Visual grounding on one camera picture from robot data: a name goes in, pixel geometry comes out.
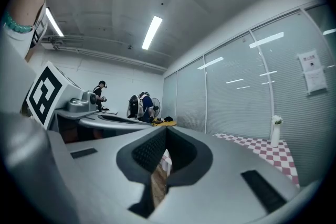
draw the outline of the black rectangular slot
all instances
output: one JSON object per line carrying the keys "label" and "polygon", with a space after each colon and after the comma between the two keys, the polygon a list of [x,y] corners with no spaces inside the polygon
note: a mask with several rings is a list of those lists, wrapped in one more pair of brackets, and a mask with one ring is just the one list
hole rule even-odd
{"label": "black rectangular slot", "polygon": [[268,213],[274,212],[286,203],[285,199],[257,171],[244,172],[242,177]]}
{"label": "black rectangular slot", "polygon": [[92,148],[88,148],[86,150],[82,150],[82,151],[76,151],[76,152],[71,152],[70,154],[72,155],[72,157],[74,159],[78,159],[78,158],[82,158],[84,156],[88,156],[91,155],[93,153],[98,152],[97,150],[95,150],[93,147]]}

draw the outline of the yellow table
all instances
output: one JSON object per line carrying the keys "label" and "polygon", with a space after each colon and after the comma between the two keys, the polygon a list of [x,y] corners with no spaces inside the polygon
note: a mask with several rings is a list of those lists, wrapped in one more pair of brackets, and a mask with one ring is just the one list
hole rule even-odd
{"label": "yellow table", "polygon": [[157,127],[161,127],[161,126],[176,126],[177,125],[177,122],[176,121],[169,121],[169,122],[162,122],[160,124],[155,124],[155,123],[152,123],[153,126],[157,126]]}

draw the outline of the glass wall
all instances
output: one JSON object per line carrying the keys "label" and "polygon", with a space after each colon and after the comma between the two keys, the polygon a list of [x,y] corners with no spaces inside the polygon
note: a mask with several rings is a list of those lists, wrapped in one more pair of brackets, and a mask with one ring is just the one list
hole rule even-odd
{"label": "glass wall", "polygon": [[203,58],[178,71],[176,118],[180,127],[204,132],[205,78]]}
{"label": "glass wall", "polygon": [[205,56],[207,133],[269,138],[271,103],[265,66],[245,34]]}
{"label": "glass wall", "polygon": [[291,150],[300,184],[321,176],[334,145],[336,80],[334,70],[325,68],[327,90],[307,93],[298,54],[317,51],[321,64],[332,58],[320,33],[302,13],[296,12],[253,30],[266,60],[274,93],[275,114],[284,123],[281,135]]}
{"label": "glass wall", "polygon": [[[209,135],[270,139],[274,109],[284,120],[281,139],[288,157],[306,186],[322,178],[336,142],[336,22],[330,8],[320,5],[272,19],[251,33],[207,53],[205,63],[199,58],[178,71],[177,124],[206,128]],[[298,55],[313,50],[328,87],[308,94]]]}
{"label": "glass wall", "polygon": [[177,72],[164,79],[161,117],[172,117],[176,114]]}

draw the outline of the blue shirt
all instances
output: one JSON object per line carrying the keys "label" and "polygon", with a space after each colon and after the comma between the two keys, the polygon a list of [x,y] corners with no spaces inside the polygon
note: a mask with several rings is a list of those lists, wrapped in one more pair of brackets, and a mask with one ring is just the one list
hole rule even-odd
{"label": "blue shirt", "polygon": [[152,99],[148,96],[145,96],[143,99],[142,99],[142,105],[143,105],[143,118],[142,120],[144,122],[149,122],[149,112],[148,112],[148,109],[149,108],[152,108],[154,107],[153,105],[153,102],[152,102]]}

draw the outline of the flower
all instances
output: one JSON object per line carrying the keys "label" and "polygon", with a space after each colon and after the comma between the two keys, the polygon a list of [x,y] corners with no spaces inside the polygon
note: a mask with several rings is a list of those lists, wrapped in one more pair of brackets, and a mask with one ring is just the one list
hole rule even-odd
{"label": "flower", "polygon": [[274,115],[274,116],[272,117],[272,123],[273,123],[274,125],[279,125],[279,124],[281,124],[281,123],[283,123],[283,122],[284,122],[284,121],[283,121],[282,117],[280,117],[280,116]]}

